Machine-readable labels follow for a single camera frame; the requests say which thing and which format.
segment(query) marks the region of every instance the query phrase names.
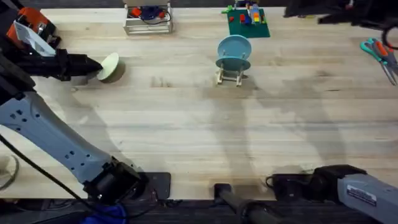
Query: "dish rack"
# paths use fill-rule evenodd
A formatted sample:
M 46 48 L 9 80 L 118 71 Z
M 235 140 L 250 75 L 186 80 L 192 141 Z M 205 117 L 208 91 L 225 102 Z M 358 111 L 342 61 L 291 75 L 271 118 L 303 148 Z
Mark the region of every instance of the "dish rack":
M 169 34 L 173 31 L 173 9 L 169 0 L 155 0 L 155 1 L 125 1 L 124 8 L 126 9 L 126 20 L 123 28 L 127 35 L 136 34 Z M 131 11 L 135 7 L 140 6 L 159 6 L 167 9 L 168 14 L 164 18 L 156 17 L 155 19 L 145 21 L 141 18 L 131 17 Z

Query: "label sticker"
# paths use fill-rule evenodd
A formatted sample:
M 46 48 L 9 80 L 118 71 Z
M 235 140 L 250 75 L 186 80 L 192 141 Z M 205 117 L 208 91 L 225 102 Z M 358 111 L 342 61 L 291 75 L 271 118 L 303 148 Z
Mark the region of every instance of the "label sticker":
M 372 206 L 377 205 L 377 197 L 374 194 L 370 194 L 369 192 L 358 189 L 351 185 L 347 185 L 347 194 Z

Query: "red lego brick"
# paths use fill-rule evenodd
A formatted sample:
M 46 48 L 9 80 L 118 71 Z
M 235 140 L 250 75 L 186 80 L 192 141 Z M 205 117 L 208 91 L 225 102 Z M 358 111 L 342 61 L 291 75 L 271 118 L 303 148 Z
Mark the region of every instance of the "red lego brick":
M 159 13 L 159 18 L 164 18 L 166 16 L 166 13 L 165 12 L 161 12 L 161 13 Z
M 240 18 L 241 23 L 244 23 L 244 14 L 241 14 L 239 18 Z
M 131 11 L 131 15 L 134 17 L 139 17 L 141 15 L 141 10 L 137 7 L 135 7 L 132 11 Z

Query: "beige plate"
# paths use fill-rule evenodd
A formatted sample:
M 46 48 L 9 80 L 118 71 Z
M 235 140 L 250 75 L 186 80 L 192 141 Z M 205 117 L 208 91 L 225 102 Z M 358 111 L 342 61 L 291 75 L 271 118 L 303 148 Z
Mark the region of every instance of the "beige plate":
M 101 65 L 103 69 L 99 71 L 97 74 L 98 80 L 105 80 L 109 78 L 112 73 L 115 71 L 116 67 L 119 63 L 119 55 L 118 53 L 111 53 L 109 56 L 106 57 L 105 60 L 102 61 Z

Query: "wooden table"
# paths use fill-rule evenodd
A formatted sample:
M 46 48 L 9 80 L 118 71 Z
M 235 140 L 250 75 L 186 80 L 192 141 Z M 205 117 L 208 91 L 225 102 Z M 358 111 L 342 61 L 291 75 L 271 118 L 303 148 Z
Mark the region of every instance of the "wooden table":
M 89 142 L 146 171 L 172 174 L 172 198 L 212 198 L 218 182 L 272 198 L 265 176 L 351 164 L 398 186 L 398 89 L 359 48 L 375 30 L 316 25 L 265 8 L 271 38 L 251 39 L 249 79 L 215 85 L 221 9 L 175 9 L 172 35 L 127 37 L 124 9 L 46 9 L 70 53 L 120 54 L 116 83 L 37 80 L 50 107 Z M 28 157 L 85 196 L 69 171 L 12 131 Z M 1 146 L 1 154 L 9 151 Z M 70 197 L 22 163 L 5 198 Z

